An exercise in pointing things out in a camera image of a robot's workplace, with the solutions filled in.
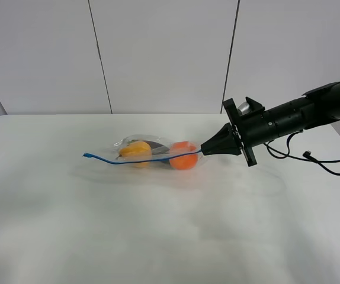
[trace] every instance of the clear plastic bag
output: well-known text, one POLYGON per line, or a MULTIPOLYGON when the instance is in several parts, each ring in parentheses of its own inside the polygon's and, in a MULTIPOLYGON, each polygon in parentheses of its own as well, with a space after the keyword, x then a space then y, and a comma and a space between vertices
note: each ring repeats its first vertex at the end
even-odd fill
POLYGON ((131 135, 104 151, 103 157, 91 153, 83 155, 109 164, 132 164, 135 167, 161 166, 176 170, 190 170, 203 154, 200 145, 190 141, 172 142, 153 135, 131 135))

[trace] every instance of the white tabletop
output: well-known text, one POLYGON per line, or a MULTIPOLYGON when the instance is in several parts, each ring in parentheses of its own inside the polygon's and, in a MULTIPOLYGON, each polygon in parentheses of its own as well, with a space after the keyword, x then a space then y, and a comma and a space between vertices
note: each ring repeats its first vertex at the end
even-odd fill
MULTIPOLYGON (((340 177, 315 164, 276 160, 264 146, 250 168, 242 155, 190 171, 82 157, 131 134, 203 142, 226 122, 0 117, 0 283, 340 283, 340 177)), ((330 125, 295 136, 291 148, 340 159, 330 125)))

